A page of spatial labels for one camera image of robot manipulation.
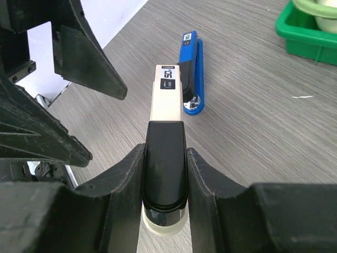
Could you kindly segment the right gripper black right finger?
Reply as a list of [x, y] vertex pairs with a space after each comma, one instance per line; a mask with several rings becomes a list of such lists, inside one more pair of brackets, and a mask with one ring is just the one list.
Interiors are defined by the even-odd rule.
[[194, 252], [336, 252], [336, 185], [244, 187], [187, 151]]

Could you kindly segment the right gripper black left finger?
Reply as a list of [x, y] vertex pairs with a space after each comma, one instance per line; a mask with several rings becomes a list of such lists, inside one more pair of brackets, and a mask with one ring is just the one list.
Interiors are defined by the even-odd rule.
[[1, 252], [136, 252], [144, 145], [71, 190], [1, 183]]

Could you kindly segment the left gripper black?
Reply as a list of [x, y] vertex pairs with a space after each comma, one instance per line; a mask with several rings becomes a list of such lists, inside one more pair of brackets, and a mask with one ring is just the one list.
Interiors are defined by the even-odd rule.
[[[91, 152], [16, 82], [31, 74], [27, 30], [44, 23], [32, 1], [1, 1], [1, 181], [76, 184], [69, 166]], [[51, 1], [54, 71], [63, 79], [123, 100], [127, 86], [98, 43], [80, 1]]]

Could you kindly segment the beige stapler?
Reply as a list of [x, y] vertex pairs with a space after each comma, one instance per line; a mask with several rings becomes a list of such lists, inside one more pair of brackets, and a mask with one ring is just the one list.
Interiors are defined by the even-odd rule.
[[147, 229], [172, 236], [187, 221], [188, 171], [182, 83], [178, 65], [157, 65], [142, 175]]

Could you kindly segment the blue stapler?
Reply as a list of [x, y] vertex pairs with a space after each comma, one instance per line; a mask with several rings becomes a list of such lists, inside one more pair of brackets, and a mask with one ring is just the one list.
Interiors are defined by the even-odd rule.
[[180, 66], [184, 112], [197, 115], [205, 105], [203, 41], [197, 31], [183, 34], [177, 64]]

